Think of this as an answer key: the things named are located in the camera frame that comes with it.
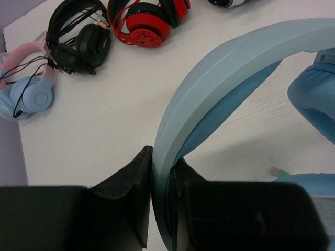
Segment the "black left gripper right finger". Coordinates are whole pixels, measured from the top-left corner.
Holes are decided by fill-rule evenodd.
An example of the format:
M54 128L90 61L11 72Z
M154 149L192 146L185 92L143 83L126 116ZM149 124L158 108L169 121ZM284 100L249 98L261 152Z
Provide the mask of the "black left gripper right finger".
M330 250L311 197L291 182L207 181L183 159L170 170L173 250Z

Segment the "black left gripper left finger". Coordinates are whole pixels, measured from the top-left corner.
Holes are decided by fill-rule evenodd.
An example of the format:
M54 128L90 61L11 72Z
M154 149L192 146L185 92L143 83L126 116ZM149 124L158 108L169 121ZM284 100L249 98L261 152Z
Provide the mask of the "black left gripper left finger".
M1 250L147 247L152 147L90 188L1 188Z

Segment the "light blue over-ear headphones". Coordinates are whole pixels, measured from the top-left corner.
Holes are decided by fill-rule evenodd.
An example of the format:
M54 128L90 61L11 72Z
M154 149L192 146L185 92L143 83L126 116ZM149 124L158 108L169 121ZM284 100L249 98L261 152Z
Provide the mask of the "light blue over-ear headphones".
M280 65L317 53L334 69L334 19L279 22L229 40L209 52L184 78L162 117L153 150L152 201L161 238L172 250L168 218L170 169L204 142Z

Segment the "pink blue cat-ear headphones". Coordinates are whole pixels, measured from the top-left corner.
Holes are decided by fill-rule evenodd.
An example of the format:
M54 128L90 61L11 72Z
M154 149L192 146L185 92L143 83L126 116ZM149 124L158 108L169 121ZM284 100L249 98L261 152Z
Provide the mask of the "pink blue cat-ear headphones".
M46 110L52 103L57 68L46 46L47 32L34 41L1 53L1 118L19 121ZM46 60L31 75L17 81L11 77L35 61Z

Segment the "red black headphones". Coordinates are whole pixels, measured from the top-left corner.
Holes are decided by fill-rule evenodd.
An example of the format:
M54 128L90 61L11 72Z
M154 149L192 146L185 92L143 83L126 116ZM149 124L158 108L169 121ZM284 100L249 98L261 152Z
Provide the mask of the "red black headphones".
M169 37L191 7L190 1L162 0L157 4L144 1L109 1L107 18L116 38L126 45L157 48Z

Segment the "white black headphones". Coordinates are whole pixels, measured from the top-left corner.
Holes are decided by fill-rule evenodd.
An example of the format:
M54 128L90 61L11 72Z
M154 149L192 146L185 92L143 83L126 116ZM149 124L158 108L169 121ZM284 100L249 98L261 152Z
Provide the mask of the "white black headphones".
M226 9L242 5L247 0L208 0L213 6Z

